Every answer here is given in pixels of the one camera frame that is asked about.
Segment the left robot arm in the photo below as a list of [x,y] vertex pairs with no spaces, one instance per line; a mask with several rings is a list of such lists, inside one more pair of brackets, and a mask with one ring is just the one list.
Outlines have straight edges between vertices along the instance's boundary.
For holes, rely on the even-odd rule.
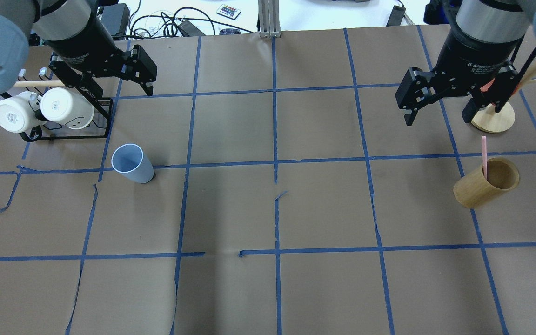
[[153,95],[157,65],[143,47],[121,51],[97,17],[114,0],[0,0],[0,94],[16,82],[32,32],[51,47],[50,68],[66,87],[100,98],[96,78],[138,83]]

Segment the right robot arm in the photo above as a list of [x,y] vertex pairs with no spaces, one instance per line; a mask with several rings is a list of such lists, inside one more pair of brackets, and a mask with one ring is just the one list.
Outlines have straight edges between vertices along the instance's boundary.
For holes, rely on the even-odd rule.
[[471,97],[462,111],[466,123],[489,105],[499,113],[536,57],[535,48],[521,71],[509,60],[530,26],[536,36],[536,0],[463,0],[458,9],[442,0],[441,6],[450,31],[436,65],[429,72],[410,67],[395,93],[408,126],[420,109],[448,97]]

